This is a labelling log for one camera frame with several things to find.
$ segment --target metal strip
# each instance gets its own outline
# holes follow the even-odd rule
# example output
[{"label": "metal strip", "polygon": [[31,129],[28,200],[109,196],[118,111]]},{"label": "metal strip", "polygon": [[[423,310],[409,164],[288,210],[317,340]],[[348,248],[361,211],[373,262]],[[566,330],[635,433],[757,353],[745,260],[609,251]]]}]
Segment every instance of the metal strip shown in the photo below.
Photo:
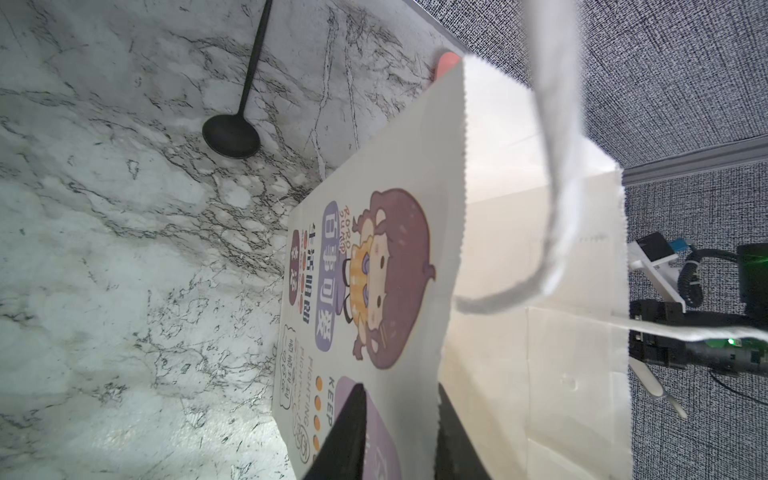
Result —
[{"label": "metal strip", "polygon": [[628,168],[622,183],[642,185],[766,160],[768,135],[760,135]]},{"label": "metal strip", "polygon": [[463,54],[472,53],[466,45],[464,45],[456,35],[452,34],[437,18],[433,17],[431,13],[427,12],[416,0],[403,0],[414,12],[419,14],[421,18],[424,18],[437,32],[444,36],[446,40],[450,41],[454,47],[456,47]]}]

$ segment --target spoon handle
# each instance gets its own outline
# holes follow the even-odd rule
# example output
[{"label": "spoon handle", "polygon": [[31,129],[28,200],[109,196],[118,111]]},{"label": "spoon handle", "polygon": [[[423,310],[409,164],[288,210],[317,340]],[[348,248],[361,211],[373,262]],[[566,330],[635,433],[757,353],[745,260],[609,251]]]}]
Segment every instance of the spoon handle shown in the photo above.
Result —
[{"label": "spoon handle", "polygon": [[248,72],[245,74],[245,84],[243,85],[243,95],[240,97],[240,109],[237,114],[243,117],[245,113],[245,104],[248,102],[248,94],[250,93],[250,86],[253,83],[253,74],[256,73],[256,65],[259,63],[259,55],[261,54],[261,46],[264,43],[264,35],[266,34],[266,23],[270,19],[270,9],[272,8],[272,0],[266,0],[264,2],[264,10],[261,12],[261,20],[259,20],[259,29],[256,30],[256,39],[253,41],[253,48],[250,51],[250,60],[248,61]]}]

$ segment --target black cable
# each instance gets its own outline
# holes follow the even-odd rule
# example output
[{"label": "black cable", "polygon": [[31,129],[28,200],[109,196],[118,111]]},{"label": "black cable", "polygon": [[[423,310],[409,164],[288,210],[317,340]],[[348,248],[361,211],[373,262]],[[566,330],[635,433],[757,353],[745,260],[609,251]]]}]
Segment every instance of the black cable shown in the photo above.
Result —
[{"label": "black cable", "polygon": [[690,245],[690,255],[685,259],[685,265],[683,265],[677,278],[677,291],[685,300],[685,304],[691,308],[697,308],[704,302],[701,279],[697,270],[701,265],[701,260],[705,258],[719,258],[733,263],[739,260],[739,256],[733,252],[714,248],[698,250],[695,246]]},{"label": "black cable", "polygon": [[715,376],[714,370],[710,370],[710,376],[712,377],[712,380],[717,382],[717,385],[723,387],[725,390],[728,390],[729,392],[735,393],[735,394],[737,394],[740,397],[744,397],[745,399],[752,400],[755,403],[759,403],[762,406],[768,407],[768,402],[764,402],[763,400],[758,400],[758,399],[756,399],[753,396],[747,395],[746,393],[739,392],[738,390],[732,389],[731,387],[729,387],[728,385],[723,383],[720,379],[718,379]]}]

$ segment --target pink object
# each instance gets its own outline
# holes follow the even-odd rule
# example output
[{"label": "pink object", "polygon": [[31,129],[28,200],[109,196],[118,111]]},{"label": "pink object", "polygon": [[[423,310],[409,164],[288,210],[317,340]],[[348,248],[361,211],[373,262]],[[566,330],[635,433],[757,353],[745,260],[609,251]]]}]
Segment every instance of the pink object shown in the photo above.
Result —
[{"label": "pink object", "polygon": [[441,76],[447,74],[451,68],[454,68],[462,60],[457,54],[452,51],[442,54],[440,60],[437,62],[437,72],[435,73],[435,81],[440,79]]}]

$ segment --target black spoon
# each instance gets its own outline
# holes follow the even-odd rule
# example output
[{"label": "black spoon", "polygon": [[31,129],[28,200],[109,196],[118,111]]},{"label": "black spoon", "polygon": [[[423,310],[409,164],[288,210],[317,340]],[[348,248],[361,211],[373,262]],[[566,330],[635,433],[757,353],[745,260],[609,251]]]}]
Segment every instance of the black spoon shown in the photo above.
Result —
[{"label": "black spoon", "polygon": [[256,40],[253,41],[253,49],[250,52],[248,72],[245,75],[243,96],[240,97],[240,110],[235,115],[222,114],[211,117],[203,124],[203,138],[216,153],[229,158],[246,158],[255,154],[261,147],[259,134],[253,125],[248,123],[243,114],[245,104],[248,102],[250,86],[253,83],[253,74],[256,73],[256,65],[259,63],[261,46],[266,34],[266,23],[270,19],[272,0],[266,0],[264,10],[261,12],[259,29],[256,30]]}]

